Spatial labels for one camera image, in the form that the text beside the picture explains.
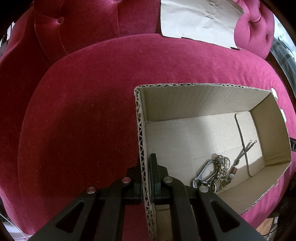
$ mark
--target pink velvet chair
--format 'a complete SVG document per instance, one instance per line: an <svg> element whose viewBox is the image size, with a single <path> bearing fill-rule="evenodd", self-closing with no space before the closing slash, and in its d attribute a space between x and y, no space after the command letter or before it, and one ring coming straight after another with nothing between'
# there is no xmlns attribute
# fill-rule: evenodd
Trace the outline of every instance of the pink velvet chair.
<svg viewBox="0 0 296 241"><path fill-rule="evenodd" d="M162 37L160 0L34 1L0 58L0 196L25 233L35 233L88 186L108 186L135 165L137 85L273 87L291 126L290 100L264 61L273 15L259 0L237 3L246 11L234 33L240 51ZM254 227L275 207L293 171L244 214ZM125 222L124 237L147 239L144 208L127 209L141 214L126 213L133 222ZM141 231L132 233L135 227Z"/></svg>

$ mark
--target black buckle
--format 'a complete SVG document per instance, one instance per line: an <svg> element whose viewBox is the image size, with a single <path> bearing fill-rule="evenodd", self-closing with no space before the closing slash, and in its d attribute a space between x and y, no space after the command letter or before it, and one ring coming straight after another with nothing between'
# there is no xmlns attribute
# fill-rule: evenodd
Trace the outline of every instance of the black buckle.
<svg viewBox="0 0 296 241"><path fill-rule="evenodd" d="M290 137L291 150L296 152L296 139Z"/></svg>

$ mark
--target sheet of paper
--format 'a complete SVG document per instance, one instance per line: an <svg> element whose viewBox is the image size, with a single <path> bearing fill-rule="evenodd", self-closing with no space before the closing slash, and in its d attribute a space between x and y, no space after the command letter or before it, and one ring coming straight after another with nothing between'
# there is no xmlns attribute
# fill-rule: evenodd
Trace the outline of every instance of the sheet of paper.
<svg viewBox="0 0 296 241"><path fill-rule="evenodd" d="M237 48L234 28L244 10L233 0L161 0L164 36Z"/></svg>

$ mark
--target gray fabric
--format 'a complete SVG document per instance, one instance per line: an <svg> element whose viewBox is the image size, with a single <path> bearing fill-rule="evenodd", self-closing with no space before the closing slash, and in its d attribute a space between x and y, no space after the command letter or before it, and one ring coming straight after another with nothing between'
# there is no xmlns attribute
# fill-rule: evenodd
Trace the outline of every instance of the gray fabric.
<svg viewBox="0 0 296 241"><path fill-rule="evenodd" d="M292 87L294 96L296 96L296 62L278 39L274 38L270 52L277 60L286 75L290 86Z"/></svg>

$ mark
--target open cardboard box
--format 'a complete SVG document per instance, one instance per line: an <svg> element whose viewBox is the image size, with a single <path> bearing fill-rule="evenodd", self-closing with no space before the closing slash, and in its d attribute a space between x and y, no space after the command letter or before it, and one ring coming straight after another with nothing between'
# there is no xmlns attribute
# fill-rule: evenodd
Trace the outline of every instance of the open cardboard box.
<svg viewBox="0 0 296 241"><path fill-rule="evenodd" d="M159 165L185 185L215 156L230 159L231 166L242 151L234 118L245 145L257 143L247 152L249 177L243 156L235 178L226 190L217 192L238 214L255 205L277 184L289 167L291 147L281 111L268 90L231 84L157 84L135 88L139 152L147 223L152 239L168 232L168 211L154 207L148 180L147 159L156 153Z"/></svg>

